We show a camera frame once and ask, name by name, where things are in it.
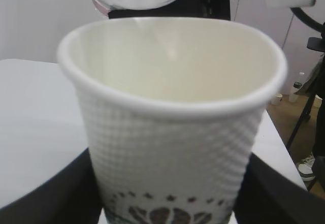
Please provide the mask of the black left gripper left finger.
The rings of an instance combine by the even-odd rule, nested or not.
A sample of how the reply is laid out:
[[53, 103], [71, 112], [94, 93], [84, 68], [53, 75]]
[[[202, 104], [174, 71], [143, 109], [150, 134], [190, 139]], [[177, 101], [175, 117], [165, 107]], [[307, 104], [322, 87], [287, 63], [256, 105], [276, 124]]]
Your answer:
[[1, 208], [1, 223], [98, 223], [101, 211], [86, 149], [47, 182]]

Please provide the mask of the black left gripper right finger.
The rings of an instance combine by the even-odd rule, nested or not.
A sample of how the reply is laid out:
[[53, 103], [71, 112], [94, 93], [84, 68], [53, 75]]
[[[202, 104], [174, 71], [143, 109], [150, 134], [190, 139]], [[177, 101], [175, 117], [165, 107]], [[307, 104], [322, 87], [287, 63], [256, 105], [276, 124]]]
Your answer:
[[234, 213], [238, 223], [324, 223], [324, 200], [252, 154]]

